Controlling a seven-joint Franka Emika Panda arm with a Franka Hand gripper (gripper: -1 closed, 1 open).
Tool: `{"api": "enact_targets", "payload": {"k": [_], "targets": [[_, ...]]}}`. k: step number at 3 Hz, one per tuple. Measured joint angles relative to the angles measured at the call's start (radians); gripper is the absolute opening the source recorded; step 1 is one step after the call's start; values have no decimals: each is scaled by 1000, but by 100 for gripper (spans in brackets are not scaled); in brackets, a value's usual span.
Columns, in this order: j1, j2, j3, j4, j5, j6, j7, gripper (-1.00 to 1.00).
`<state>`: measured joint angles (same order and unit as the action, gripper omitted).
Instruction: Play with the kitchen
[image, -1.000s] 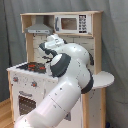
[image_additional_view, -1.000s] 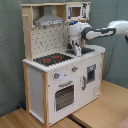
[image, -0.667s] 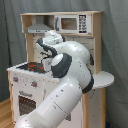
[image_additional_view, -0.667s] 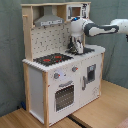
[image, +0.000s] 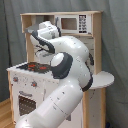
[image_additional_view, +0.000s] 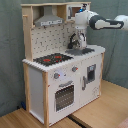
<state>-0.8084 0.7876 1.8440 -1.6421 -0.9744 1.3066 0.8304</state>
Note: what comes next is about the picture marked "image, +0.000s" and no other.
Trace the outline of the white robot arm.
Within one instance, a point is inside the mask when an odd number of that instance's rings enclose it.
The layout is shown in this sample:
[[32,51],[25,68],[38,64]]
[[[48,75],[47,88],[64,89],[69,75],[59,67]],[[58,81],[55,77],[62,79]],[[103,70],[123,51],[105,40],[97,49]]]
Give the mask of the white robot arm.
[[33,45],[53,54],[49,58],[58,87],[30,114],[24,115],[15,128],[57,128],[77,107],[93,77],[85,64],[89,57],[86,45],[73,36],[62,36],[50,21],[39,24],[30,36]]

